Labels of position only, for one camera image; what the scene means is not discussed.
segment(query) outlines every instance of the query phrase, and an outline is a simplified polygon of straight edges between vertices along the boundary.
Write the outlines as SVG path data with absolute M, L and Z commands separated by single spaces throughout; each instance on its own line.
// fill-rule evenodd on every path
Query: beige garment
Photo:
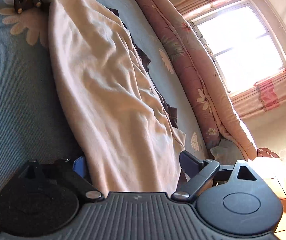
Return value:
M 51 0 L 49 49 L 58 96 L 93 184 L 175 191 L 185 134 L 171 126 L 121 20 L 95 0 Z

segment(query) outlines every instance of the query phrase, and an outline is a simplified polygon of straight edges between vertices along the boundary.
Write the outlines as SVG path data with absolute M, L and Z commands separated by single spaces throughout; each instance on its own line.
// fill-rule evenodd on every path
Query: window frame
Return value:
M 201 32 L 199 31 L 199 29 L 197 28 L 197 25 L 200 25 L 204 22 L 207 22 L 213 18 L 216 18 L 217 16 L 219 16 L 220 14 L 223 14 L 223 13 L 226 13 L 228 11 L 231 11 L 231 10 L 236 10 L 236 9 L 239 9 L 239 8 L 243 8 L 243 7 L 247 7 L 249 6 L 251 8 L 251 10 L 254 12 L 254 14 L 256 15 L 256 17 L 259 19 L 259 21 L 261 22 L 263 28 L 265 29 L 266 33 L 264 33 L 263 35 L 257 37 L 256 39 L 258 38 L 261 38 L 261 37 L 264 37 L 264 36 L 267 36 L 269 35 L 277 49 L 277 52 L 279 53 L 279 56 L 282 60 L 282 63 L 283 63 L 283 66 L 281 66 L 279 68 L 279 70 L 283 69 L 286 67 L 286 55 L 283 51 L 283 48 L 281 47 L 277 37 L 275 36 L 272 28 L 269 26 L 268 22 L 265 20 L 264 16 L 262 15 L 262 13 L 259 11 L 259 9 L 256 7 L 256 5 L 254 4 L 254 2 L 252 0 L 241 0 L 241 1 L 236 1 L 236 2 L 233 2 L 233 3 L 230 3 L 228 5 L 225 5 L 221 8 L 218 8 L 218 9 L 215 9 L 213 11 L 210 11 L 210 12 L 206 12 L 200 16 L 198 16 L 197 18 L 195 19 L 192 19 L 190 20 L 190 24 L 192 26 L 192 28 L 194 29 L 195 33 L 197 34 L 198 38 L 201 40 L 201 42 L 203 43 L 203 45 L 206 47 L 206 49 L 208 50 L 213 62 L 215 63 L 217 69 L 218 69 L 218 72 L 219 72 L 219 75 L 221 76 L 222 80 L 223 80 L 223 84 L 224 84 L 224 87 L 226 89 L 226 91 L 228 93 L 231 93 L 231 91 L 228 90 L 227 88 L 227 81 L 225 79 L 225 76 L 219 66 L 219 63 L 217 62 L 216 60 L 216 56 L 218 55 L 221 55 L 225 52 L 228 52 L 230 50 L 233 49 L 233 47 L 231 48 L 228 48 L 228 49 L 225 49 L 221 52 L 218 52 L 216 54 L 213 54 L 210 47 L 207 45 L 205 39 L 203 38 Z

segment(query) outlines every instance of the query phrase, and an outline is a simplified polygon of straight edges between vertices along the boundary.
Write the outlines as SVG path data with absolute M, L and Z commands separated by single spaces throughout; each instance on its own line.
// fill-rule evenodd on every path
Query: beige cloth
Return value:
M 171 126 L 121 20 L 95 0 L 51 0 L 58 96 L 95 187 L 176 190 L 185 134 Z

